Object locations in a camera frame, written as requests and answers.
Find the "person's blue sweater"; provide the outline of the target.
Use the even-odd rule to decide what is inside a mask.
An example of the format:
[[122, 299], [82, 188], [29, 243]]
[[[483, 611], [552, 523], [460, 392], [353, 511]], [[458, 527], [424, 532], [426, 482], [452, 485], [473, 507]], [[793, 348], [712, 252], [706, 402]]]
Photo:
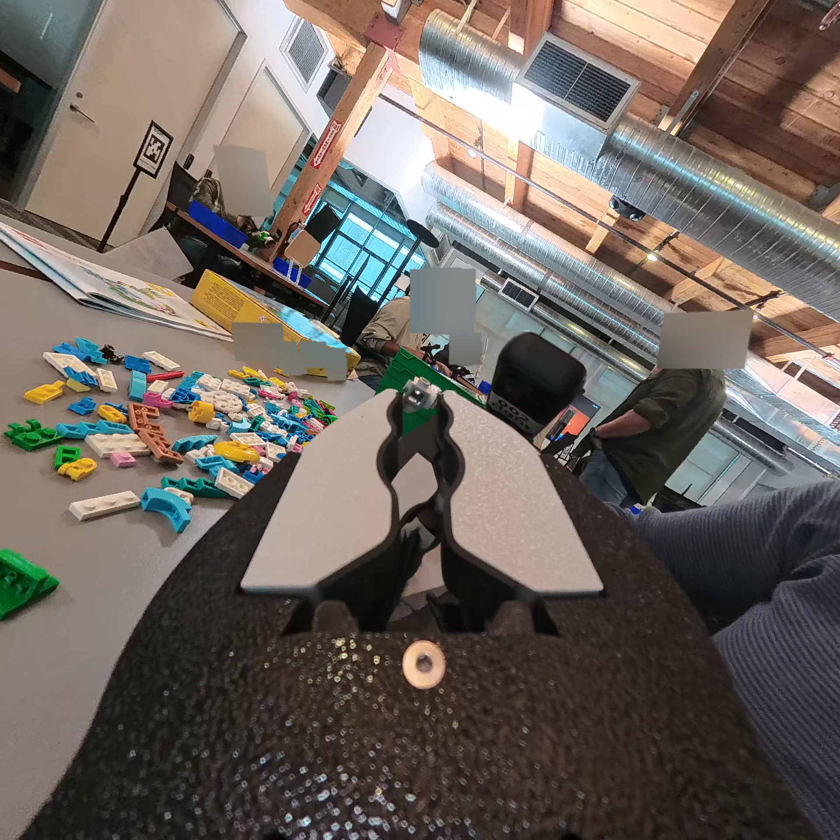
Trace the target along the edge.
[[817, 832], [838, 838], [838, 555], [800, 565], [715, 644], [772, 765]]

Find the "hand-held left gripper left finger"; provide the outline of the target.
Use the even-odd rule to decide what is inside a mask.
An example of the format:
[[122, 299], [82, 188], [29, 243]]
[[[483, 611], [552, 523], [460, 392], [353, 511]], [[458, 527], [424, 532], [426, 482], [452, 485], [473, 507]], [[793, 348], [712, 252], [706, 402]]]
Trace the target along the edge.
[[359, 626], [382, 630], [403, 582], [392, 480], [403, 398], [374, 395], [299, 455], [240, 582], [252, 595], [345, 603]]

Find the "stack of green crates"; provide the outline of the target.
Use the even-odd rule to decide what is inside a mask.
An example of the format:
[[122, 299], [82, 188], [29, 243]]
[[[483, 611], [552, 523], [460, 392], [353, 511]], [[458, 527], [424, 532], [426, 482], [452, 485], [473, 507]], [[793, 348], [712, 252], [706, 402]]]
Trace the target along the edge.
[[[456, 393], [481, 409], [487, 408], [487, 399], [484, 396], [474, 393], [466, 385], [458, 384], [406, 350], [399, 350], [397, 356], [388, 365], [377, 394], [385, 391], [396, 391], [399, 396], [403, 396], [404, 385], [413, 382], [417, 377], [428, 380], [441, 392]], [[436, 405], [429, 408], [420, 408], [415, 412], [409, 412], [403, 408], [402, 424], [400, 426], [401, 437], [406, 438], [417, 430], [423, 435], [433, 434], [437, 428], [437, 422]]]

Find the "computer monitor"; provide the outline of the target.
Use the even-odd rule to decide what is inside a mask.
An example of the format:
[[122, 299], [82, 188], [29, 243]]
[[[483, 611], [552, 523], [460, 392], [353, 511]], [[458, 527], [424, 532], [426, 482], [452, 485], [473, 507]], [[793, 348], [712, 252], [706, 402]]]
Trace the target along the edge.
[[585, 395], [576, 396], [550, 427], [542, 452], [554, 456], [572, 446], [600, 408]]

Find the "lego instruction booklet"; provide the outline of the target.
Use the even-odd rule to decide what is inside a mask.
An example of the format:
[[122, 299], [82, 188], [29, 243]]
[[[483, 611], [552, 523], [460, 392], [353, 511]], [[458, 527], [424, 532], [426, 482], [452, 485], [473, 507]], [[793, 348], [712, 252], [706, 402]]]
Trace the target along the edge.
[[230, 332], [162, 287], [98, 266], [14, 227], [1, 224], [3, 244], [77, 302], [90, 308], [232, 342]]

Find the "pile of colourful lego pieces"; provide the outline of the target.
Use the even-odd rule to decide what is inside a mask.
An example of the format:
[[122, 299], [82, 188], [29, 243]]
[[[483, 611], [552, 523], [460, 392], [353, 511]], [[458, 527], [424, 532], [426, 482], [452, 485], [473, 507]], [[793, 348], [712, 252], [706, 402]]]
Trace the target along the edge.
[[161, 353], [122, 355], [86, 338], [59, 343], [43, 359], [59, 379], [30, 389], [24, 400], [44, 407], [74, 395], [66, 405], [71, 417], [52, 426], [11, 423], [3, 432], [10, 444], [45, 451], [53, 471], [73, 481], [105, 463], [129, 469], [140, 459], [165, 471], [199, 471], [164, 475], [141, 495], [125, 490], [72, 502], [69, 512], [81, 522], [140, 508], [183, 532], [196, 499], [243, 498], [339, 418], [306, 388], [248, 366], [223, 377], [185, 372]]

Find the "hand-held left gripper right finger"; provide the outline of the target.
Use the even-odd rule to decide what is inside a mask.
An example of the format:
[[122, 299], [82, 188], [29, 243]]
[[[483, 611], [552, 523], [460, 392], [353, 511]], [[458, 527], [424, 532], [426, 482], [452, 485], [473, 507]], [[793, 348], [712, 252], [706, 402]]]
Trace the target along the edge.
[[442, 628], [481, 633], [504, 606], [540, 628], [548, 602], [605, 587], [537, 450], [487, 410], [445, 392], [436, 408], [436, 513], [453, 603]]

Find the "wooden work table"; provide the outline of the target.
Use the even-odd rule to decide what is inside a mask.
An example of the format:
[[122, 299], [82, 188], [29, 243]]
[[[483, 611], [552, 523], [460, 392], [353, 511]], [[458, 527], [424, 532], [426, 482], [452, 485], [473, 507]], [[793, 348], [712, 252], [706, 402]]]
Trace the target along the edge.
[[314, 307], [312, 311], [315, 312], [315, 314], [321, 316], [326, 311], [328, 305], [325, 301], [311, 294], [307, 288], [301, 286], [291, 278], [292, 268], [288, 268], [286, 274], [281, 273], [263, 259], [252, 255], [249, 251], [237, 250], [232, 244], [228, 243], [225, 239], [218, 237], [213, 231], [209, 230], [205, 226], [199, 224], [199, 222], [192, 218], [188, 212], [183, 211], [173, 203], [166, 201], [164, 207], [164, 212], [169, 214], [167, 218], [168, 221], [171, 222], [174, 219], [179, 219], [192, 230], [192, 233], [198, 234], [199, 236], [214, 242], [216, 251], [230, 255], [235, 259], [239, 259], [249, 268], [257, 271], [261, 276], [268, 278], [269, 281], [274, 283], [276, 286], [283, 286], [291, 289], [300, 297], [309, 300], [309, 304], [307, 304], [307, 306], [309, 308]]

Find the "yellow lego box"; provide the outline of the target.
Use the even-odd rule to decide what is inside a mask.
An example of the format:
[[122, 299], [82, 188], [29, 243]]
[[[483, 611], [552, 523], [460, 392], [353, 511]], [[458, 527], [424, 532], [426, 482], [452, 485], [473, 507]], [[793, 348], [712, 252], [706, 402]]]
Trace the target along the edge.
[[360, 356], [320, 321], [256, 295], [207, 270], [191, 303], [234, 338], [239, 361], [266, 363], [286, 376], [317, 375], [330, 382], [354, 377]]

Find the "large silver air duct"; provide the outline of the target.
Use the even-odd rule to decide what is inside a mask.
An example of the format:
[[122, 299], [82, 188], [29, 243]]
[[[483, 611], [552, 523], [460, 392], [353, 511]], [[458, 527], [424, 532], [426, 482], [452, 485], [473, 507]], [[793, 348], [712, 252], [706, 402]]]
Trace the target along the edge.
[[568, 118], [530, 128], [511, 105], [527, 57], [439, 9], [419, 38], [439, 97], [838, 320], [837, 224], [629, 112], [606, 135]]

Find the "marker sign on stand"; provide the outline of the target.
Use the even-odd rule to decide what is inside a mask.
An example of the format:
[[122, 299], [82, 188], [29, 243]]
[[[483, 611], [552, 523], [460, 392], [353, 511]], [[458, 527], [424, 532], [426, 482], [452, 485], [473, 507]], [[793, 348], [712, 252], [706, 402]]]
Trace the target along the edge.
[[165, 131], [157, 122], [150, 121], [139, 150], [134, 157], [133, 173], [130, 177], [129, 183], [120, 196], [118, 205], [111, 216], [103, 237], [100, 239], [97, 246], [97, 252], [99, 254], [105, 251], [106, 246], [109, 243], [109, 239], [129, 202], [132, 191], [139, 180], [140, 175], [143, 174], [153, 179], [157, 179], [158, 175], [161, 173], [166, 156], [168, 155], [173, 142], [174, 136]]

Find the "large duct vent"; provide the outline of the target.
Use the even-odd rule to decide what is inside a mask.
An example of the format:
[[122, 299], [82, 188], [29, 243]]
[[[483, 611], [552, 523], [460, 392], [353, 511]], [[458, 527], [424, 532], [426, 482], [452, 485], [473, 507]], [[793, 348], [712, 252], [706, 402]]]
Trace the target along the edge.
[[614, 131], [642, 82], [551, 33], [545, 33], [511, 85], [511, 105], [533, 129], [576, 119]]

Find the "person's right forearm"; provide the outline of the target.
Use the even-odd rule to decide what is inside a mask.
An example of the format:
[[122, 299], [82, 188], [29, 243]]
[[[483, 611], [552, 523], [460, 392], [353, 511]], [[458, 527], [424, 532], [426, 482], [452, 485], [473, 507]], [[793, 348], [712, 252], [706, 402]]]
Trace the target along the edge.
[[633, 515], [610, 506], [725, 634], [838, 642], [839, 485], [822, 480], [727, 505]]

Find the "grey tilted board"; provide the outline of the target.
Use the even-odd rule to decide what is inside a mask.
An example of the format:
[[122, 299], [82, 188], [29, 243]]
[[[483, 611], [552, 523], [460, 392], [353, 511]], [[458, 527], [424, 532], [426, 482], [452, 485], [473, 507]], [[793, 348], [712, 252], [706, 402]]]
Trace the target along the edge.
[[99, 264], [149, 282], [152, 282], [152, 277], [181, 280], [193, 270], [192, 264], [165, 228], [113, 248], [100, 257]]

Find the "tan board on clear stand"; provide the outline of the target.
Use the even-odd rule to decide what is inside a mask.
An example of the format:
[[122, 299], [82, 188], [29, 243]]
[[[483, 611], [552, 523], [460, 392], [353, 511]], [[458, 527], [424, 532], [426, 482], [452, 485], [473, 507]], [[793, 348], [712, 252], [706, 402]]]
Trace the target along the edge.
[[283, 255], [289, 265], [289, 279], [291, 279], [293, 269], [297, 268], [300, 272], [300, 270], [309, 266], [318, 255], [320, 248], [321, 243], [306, 228], [300, 228], [296, 232], [296, 236], [287, 244]]

